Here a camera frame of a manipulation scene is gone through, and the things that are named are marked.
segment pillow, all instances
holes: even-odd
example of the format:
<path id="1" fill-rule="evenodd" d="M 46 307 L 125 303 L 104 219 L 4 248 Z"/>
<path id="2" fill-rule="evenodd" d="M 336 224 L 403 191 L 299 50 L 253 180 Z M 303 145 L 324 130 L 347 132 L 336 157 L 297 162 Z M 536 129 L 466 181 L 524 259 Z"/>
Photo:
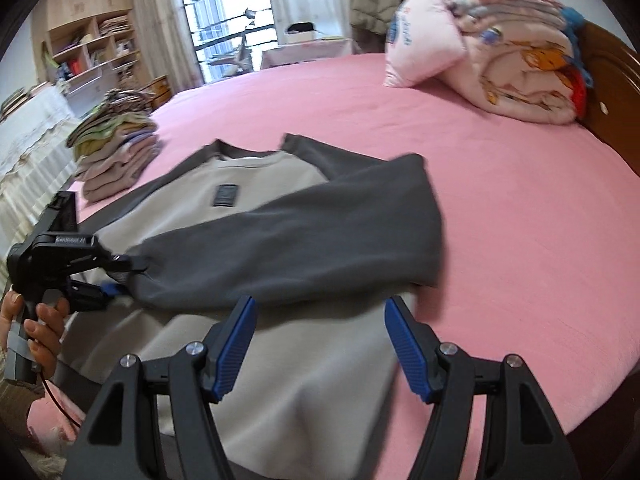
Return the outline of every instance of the pillow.
<path id="1" fill-rule="evenodd" d="M 386 34 L 385 85 L 414 86 L 466 56 L 443 0 L 405 0 Z"/>

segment window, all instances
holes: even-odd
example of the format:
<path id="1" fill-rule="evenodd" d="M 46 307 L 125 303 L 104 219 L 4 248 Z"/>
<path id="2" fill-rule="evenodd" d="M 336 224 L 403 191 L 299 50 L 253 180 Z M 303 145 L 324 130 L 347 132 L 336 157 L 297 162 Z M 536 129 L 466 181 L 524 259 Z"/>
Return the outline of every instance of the window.
<path id="1" fill-rule="evenodd" d="M 209 66 L 206 61 L 215 54 L 231 54 L 239 46 L 241 35 L 249 24 L 245 10 L 256 11 L 255 24 L 246 35 L 252 50 L 254 69 L 262 51 L 277 46 L 270 0 L 184 0 L 191 37 L 200 62 L 204 81 L 220 79 L 226 66 Z"/>

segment black cable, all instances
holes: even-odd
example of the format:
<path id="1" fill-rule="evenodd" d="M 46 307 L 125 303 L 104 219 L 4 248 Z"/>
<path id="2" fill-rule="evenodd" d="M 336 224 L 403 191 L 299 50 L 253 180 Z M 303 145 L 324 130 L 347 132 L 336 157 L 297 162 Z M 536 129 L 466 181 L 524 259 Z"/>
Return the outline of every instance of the black cable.
<path id="1" fill-rule="evenodd" d="M 66 418 L 68 418 L 69 422 L 71 422 L 76 428 L 80 428 L 80 424 L 78 422 L 76 422 L 75 420 L 73 420 L 71 415 L 69 415 L 64 410 L 64 408 L 62 406 L 60 406 L 60 404 L 58 403 L 58 400 L 56 399 L 56 397 L 53 396 L 53 393 L 49 389 L 49 385 L 47 384 L 47 381 L 44 378 L 44 375 L 42 374 L 42 372 L 40 372 L 40 378 L 42 379 L 42 384 L 44 384 L 44 387 L 45 387 L 47 393 L 49 394 L 49 397 L 51 397 L 51 400 L 53 400 L 53 403 L 56 405 L 57 409 L 60 410 L 60 413 L 62 413 L 64 416 L 66 416 Z"/>

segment human hand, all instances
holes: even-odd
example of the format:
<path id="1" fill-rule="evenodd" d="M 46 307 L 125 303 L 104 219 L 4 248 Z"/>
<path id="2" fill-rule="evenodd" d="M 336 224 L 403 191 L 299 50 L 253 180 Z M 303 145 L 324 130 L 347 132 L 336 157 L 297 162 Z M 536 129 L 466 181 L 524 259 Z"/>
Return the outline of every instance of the human hand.
<path id="1" fill-rule="evenodd" d="M 10 290 L 2 301 L 0 346 L 5 352 L 11 322 L 18 315 L 23 304 L 22 296 L 14 290 Z M 65 331 L 65 317 L 69 315 L 69 303 L 65 298 L 60 298 L 55 307 L 39 303 L 36 314 L 45 324 L 27 319 L 24 322 L 24 331 L 34 339 L 29 341 L 29 349 L 36 362 L 42 366 L 44 378 L 49 379 L 56 371 L 56 357 L 60 353 L 60 338 Z"/>

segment wooden headboard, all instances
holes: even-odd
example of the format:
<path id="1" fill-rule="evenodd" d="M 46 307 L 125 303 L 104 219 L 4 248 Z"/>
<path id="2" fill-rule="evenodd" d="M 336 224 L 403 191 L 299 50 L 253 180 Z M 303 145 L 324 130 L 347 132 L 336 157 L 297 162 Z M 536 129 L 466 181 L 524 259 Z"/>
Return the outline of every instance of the wooden headboard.
<path id="1" fill-rule="evenodd" d="M 581 123 L 640 175 L 640 57 L 593 23 L 578 36 L 594 81 Z"/>

